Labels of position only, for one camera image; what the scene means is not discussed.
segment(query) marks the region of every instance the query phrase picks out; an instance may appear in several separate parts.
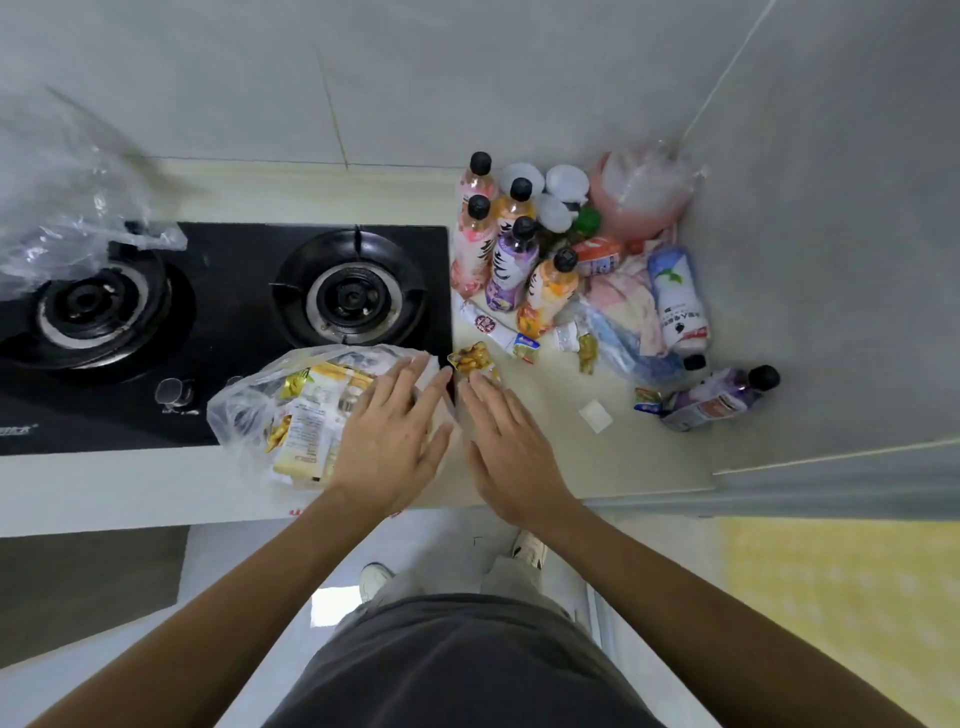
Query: white sneaker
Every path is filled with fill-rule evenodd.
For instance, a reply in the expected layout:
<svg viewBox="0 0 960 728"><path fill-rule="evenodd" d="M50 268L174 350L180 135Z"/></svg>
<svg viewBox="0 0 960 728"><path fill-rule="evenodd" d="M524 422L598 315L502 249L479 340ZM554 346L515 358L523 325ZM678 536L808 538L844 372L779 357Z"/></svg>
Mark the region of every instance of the white sneaker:
<svg viewBox="0 0 960 728"><path fill-rule="evenodd" d="M546 561L546 544L534 536L530 531L520 531L514 541L514 549L511 551L513 558L529 564L534 569L542 570L543 562Z"/></svg>
<svg viewBox="0 0 960 728"><path fill-rule="evenodd" d="M376 593L383 589L391 579L394 573L387 569L383 564L367 564L360 570L360 598L364 604L373 599Z"/></svg>

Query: black glass cooktop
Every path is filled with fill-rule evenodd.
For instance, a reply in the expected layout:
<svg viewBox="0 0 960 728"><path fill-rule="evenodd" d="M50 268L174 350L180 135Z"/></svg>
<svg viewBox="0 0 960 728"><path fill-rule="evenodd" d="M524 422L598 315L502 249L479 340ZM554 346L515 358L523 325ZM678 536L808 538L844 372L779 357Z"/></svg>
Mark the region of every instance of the black glass cooktop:
<svg viewBox="0 0 960 728"><path fill-rule="evenodd" d="M180 226L0 303L0 455L215 445L209 398L291 349L452 349L446 228Z"/></svg>

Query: red circular logo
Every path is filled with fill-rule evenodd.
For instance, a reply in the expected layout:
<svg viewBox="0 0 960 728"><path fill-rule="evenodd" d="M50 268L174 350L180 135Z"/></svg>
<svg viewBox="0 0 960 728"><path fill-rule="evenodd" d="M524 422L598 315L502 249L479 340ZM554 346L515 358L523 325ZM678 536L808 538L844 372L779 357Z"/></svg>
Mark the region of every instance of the red circular logo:
<svg viewBox="0 0 960 728"><path fill-rule="evenodd" d="M496 328L496 321L490 316L477 316L477 320L473 322L473 325L484 333L490 333Z"/></svg>

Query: purple bottle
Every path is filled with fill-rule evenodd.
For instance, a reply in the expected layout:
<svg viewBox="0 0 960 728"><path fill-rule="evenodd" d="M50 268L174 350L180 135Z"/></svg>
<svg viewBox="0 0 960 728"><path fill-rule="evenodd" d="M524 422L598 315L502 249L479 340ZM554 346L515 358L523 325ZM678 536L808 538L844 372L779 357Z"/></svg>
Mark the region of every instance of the purple bottle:
<svg viewBox="0 0 960 728"><path fill-rule="evenodd" d="M512 311L520 305L534 266L538 248L534 242L537 223L530 217L518 217L511 230L504 232L493 248L493 271L487 283L487 305L494 311Z"/></svg>
<svg viewBox="0 0 960 728"><path fill-rule="evenodd" d="M687 432L714 420L742 415L780 384L780 373L769 364L743 369L721 369L695 387L672 395L663 404L660 421L670 429Z"/></svg>

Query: person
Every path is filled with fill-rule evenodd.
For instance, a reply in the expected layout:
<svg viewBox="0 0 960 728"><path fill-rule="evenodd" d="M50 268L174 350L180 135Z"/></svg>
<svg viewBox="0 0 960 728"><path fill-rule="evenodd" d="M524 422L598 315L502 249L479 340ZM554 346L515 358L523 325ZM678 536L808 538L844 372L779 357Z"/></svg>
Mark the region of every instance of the person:
<svg viewBox="0 0 960 728"><path fill-rule="evenodd" d="M32 725L214 725L327 575L432 479L450 430L425 439L451 372L414 402L425 365L399 362L358 401L331 482L299 518ZM811 645L591 513L516 394L477 373L459 392L476 425L467 454L478 491L530 534L518 558L498 559L478 595L422 595L403 574L368 570L370 601L267 726L661 726L533 587L547 547L726 728L920 726Z"/></svg>

